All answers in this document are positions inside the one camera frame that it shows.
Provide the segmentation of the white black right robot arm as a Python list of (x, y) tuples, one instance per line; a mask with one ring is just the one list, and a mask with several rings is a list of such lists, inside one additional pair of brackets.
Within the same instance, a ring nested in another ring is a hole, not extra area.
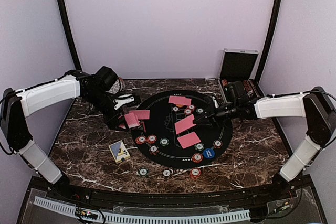
[(193, 123), (217, 126), (224, 121), (240, 118), (247, 120), (278, 117), (302, 117), (307, 122), (307, 132), (299, 147), (274, 176), (273, 182), (289, 183), (313, 163), (319, 153), (335, 141), (335, 97), (322, 87), (312, 90), (272, 94), (264, 97), (251, 95), (241, 82), (224, 87), (228, 104), (209, 106), (198, 115)]

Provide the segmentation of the brown poker chip stack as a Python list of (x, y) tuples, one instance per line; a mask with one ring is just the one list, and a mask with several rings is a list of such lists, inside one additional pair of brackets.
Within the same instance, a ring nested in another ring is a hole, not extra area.
[(169, 178), (173, 175), (173, 173), (174, 173), (174, 170), (171, 168), (168, 168), (168, 169), (163, 170), (162, 175), (164, 178)]

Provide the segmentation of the green poker chip stack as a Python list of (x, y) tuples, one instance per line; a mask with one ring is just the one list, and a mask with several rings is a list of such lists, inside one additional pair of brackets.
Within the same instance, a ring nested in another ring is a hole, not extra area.
[(138, 173), (139, 173), (140, 177), (146, 177), (146, 178), (148, 178), (148, 176), (149, 176), (149, 170), (147, 168), (140, 168), (138, 170)]

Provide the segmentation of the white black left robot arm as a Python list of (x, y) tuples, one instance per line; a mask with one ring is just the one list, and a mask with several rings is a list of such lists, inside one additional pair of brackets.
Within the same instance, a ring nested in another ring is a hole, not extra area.
[(108, 128), (118, 130), (122, 124), (122, 107), (134, 100), (131, 95), (110, 92), (114, 84), (120, 82), (111, 68), (102, 67), (95, 74), (70, 70), (55, 80), (25, 89), (5, 90), (1, 130), (9, 148), (50, 184), (66, 183), (67, 176), (34, 141), (26, 119), (54, 104), (81, 97), (103, 114)]

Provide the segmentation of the red playing card deck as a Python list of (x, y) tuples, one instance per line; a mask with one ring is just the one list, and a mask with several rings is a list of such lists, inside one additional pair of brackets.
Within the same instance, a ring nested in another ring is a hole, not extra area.
[(126, 129), (127, 128), (126, 126), (128, 126), (128, 128), (134, 128), (134, 127), (140, 126), (140, 121), (137, 115), (134, 113), (125, 114), (124, 119), (125, 119), (125, 123), (121, 123), (119, 125), (119, 127), (122, 129)]

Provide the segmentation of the blue small blind button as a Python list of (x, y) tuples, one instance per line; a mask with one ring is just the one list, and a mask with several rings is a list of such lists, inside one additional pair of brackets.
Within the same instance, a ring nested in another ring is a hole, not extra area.
[(215, 151), (212, 148), (207, 148), (203, 151), (203, 156), (206, 159), (212, 159), (215, 157)]

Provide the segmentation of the red card top mat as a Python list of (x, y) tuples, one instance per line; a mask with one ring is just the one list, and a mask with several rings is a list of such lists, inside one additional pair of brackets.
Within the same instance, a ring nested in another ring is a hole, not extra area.
[(192, 99), (186, 98), (184, 96), (171, 95), (169, 96), (169, 103), (172, 103), (175, 105), (190, 106), (192, 103)]

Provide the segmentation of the red card mat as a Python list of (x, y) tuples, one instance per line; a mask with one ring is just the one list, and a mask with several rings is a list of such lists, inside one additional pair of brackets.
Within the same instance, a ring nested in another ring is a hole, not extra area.
[(169, 103), (172, 103), (175, 105), (190, 106), (192, 103), (192, 99), (186, 98), (184, 96), (171, 95), (169, 96)]
[(196, 134), (196, 132), (191, 132), (180, 136), (177, 138), (178, 142), (180, 143), (183, 149), (188, 148), (192, 145), (198, 144), (201, 142), (200, 138)]

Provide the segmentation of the red poker chip stack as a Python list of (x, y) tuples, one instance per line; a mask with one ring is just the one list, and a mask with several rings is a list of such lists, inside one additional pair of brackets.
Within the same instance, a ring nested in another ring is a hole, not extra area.
[(191, 179), (199, 179), (201, 174), (202, 174), (202, 172), (199, 168), (192, 168), (190, 170), (190, 178)]

